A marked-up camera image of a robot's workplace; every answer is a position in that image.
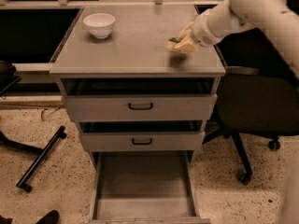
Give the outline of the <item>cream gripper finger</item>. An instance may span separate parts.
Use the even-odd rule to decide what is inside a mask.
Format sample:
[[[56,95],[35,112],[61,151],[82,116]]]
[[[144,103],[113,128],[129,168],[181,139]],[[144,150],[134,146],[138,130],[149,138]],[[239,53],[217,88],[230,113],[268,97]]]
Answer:
[[[193,27],[193,21],[190,22],[177,36],[177,39],[179,41],[182,41],[183,39],[194,39],[193,33],[192,33],[192,27]]]
[[[192,53],[197,51],[197,43],[190,37],[186,36],[181,40],[174,39],[176,45],[174,50],[180,53]]]

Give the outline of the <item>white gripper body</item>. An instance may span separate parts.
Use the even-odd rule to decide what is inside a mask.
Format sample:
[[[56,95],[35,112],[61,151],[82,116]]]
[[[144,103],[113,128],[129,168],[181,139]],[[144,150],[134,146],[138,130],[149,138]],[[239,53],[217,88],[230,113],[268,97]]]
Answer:
[[[210,47],[219,44],[222,37],[217,37],[209,28],[209,11],[199,14],[192,25],[192,35],[202,47]]]

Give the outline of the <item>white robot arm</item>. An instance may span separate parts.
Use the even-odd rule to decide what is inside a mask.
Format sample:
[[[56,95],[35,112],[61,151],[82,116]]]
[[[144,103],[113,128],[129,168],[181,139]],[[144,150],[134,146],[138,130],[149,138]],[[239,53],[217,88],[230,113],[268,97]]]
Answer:
[[[198,15],[177,36],[175,49],[184,52],[189,45],[208,47],[227,35],[257,28],[299,77],[299,17],[287,7],[287,0],[224,0]],[[285,79],[230,73],[221,83],[216,112],[220,129],[206,141],[228,132],[243,162],[245,173],[239,180],[247,184],[252,176],[242,144],[242,133],[258,136],[298,134],[298,93]]]

